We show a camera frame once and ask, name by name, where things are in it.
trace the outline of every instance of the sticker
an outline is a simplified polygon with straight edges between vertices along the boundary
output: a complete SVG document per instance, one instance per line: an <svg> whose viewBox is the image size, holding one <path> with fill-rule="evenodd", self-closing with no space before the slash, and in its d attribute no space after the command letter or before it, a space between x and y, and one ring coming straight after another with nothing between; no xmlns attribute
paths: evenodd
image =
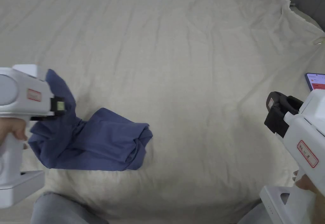
<svg viewBox="0 0 325 224"><path fill-rule="evenodd" d="M312 153L310 148L304 143L304 141L300 140L297 145L298 150L303 155L303 157L308 161L309 165L312 168L315 168L318 164L319 160L317 157Z"/></svg>
<svg viewBox="0 0 325 224"><path fill-rule="evenodd" d="M33 101L42 101L42 94L38 91L27 89L27 99L33 100Z"/></svg>
<svg viewBox="0 0 325 224"><path fill-rule="evenodd" d="M269 108L271 108L273 104L274 104L274 101L273 101L273 99L271 98L270 101L269 101Z"/></svg>
<svg viewBox="0 0 325 224"><path fill-rule="evenodd" d="M57 108L58 111L64 111L64 102L58 101L56 103L56 108Z"/></svg>

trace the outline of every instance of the mattress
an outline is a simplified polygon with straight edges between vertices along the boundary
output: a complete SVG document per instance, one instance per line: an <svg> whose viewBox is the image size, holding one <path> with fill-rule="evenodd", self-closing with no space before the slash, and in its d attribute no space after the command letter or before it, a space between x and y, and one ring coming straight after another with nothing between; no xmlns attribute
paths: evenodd
<svg viewBox="0 0 325 224"><path fill-rule="evenodd" d="M23 170L45 170L46 186L0 223L29 223L44 191L113 224L236 223L264 185L292 184L265 102L307 97L323 37L288 0L0 0L1 66L51 68L79 117L106 107L154 135L137 171L45 169L25 150Z"/></svg>

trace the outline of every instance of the red label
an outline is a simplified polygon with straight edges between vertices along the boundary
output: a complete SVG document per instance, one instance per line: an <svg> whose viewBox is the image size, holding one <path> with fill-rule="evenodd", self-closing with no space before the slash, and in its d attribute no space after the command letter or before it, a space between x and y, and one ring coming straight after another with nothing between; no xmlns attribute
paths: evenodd
<svg viewBox="0 0 325 224"><path fill-rule="evenodd" d="M311 84L313 89L325 89L325 84Z"/></svg>
<svg viewBox="0 0 325 224"><path fill-rule="evenodd" d="M302 156L308 161L309 165L312 168L315 168L318 164L319 160L317 157L312 153L310 148L305 144L304 141L300 140L300 142L297 145L298 150L302 154Z"/></svg>
<svg viewBox="0 0 325 224"><path fill-rule="evenodd" d="M41 102L42 101L42 94L38 91L27 89L27 99L34 100Z"/></svg>

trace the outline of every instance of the gripper handle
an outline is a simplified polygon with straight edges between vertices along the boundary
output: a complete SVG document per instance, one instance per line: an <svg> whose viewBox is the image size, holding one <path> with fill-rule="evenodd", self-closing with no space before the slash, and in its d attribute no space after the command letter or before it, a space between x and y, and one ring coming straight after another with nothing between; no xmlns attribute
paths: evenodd
<svg viewBox="0 0 325 224"><path fill-rule="evenodd" d="M0 146L0 185L17 180L21 173L23 142L9 133Z"/></svg>

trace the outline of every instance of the smartphone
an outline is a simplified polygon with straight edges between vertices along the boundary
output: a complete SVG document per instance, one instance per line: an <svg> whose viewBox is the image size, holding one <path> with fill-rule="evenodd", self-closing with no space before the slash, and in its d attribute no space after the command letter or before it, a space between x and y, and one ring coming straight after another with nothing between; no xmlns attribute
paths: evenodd
<svg viewBox="0 0 325 224"><path fill-rule="evenodd" d="M305 77L310 91L314 89L325 89L325 74L306 73Z"/></svg>

